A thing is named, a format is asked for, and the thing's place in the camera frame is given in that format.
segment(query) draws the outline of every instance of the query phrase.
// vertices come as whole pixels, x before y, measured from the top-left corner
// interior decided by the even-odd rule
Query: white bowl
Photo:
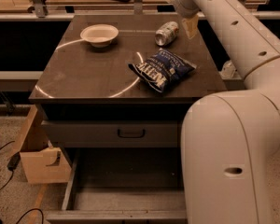
[[[96,48],[104,48],[118,36],[119,30],[111,25],[97,24],[85,28],[80,36],[83,40],[90,42]]]

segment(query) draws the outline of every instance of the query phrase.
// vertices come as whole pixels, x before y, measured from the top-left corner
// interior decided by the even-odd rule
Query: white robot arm
[[[272,224],[266,159],[280,148],[280,40],[237,0],[173,0],[200,9],[245,91],[202,98],[185,116],[182,166],[189,224]]]

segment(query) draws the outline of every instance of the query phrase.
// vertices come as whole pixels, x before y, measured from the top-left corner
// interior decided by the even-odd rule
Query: drawer
[[[187,224],[179,148],[82,148],[51,224]]]
[[[48,121],[49,140],[64,147],[177,147],[177,121]]]

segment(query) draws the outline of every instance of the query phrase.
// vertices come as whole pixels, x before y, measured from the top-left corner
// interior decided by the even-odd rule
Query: blue chip bag
[[[159,51],[142,63],[129,63],[129,67],[152,89],[165,92],[168,87],[180,80],[197,65],[180,58],[169,50]]]

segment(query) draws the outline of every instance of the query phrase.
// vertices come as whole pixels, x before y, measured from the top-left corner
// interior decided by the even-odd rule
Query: floor
[[[5,107],[0,105],[0,147],[15,140],[28,110],[28,105],[16,106],[13,114],[8,116]],[[0,188],[12,175],[7,168],[11,148],[12,143],[0,150]],[[0,219],[4,224],[18,223],[21,216],[32,208],[40,208],[46,216],[49,210],[61,209],[64,192],[65,184],[28,184],[20,162],[10,182],[0,190]],[[40,224],[41,214],[31,211],[19,223]]]
[[[16,110],[8,116],[6,108],[0,105],[0,147],[15,140],[29,107],[18,105]],[[28,184],[21,162],[15,169],[10,182],[6,184],[12,175],[7,168],[7,157],[11,148],[12,143],[0,150],[0,188],[3,187],[0,190],[0,219],[3,223],[18,223],[21,216],[33,208],[41,209],[45,218],[49,211],[61,209],[65,184]],[[280,150],[268,160],[267,180],[274,223],[280,224]],[[42,223],[41,213],[28,212],[20,223],[40,224]]]

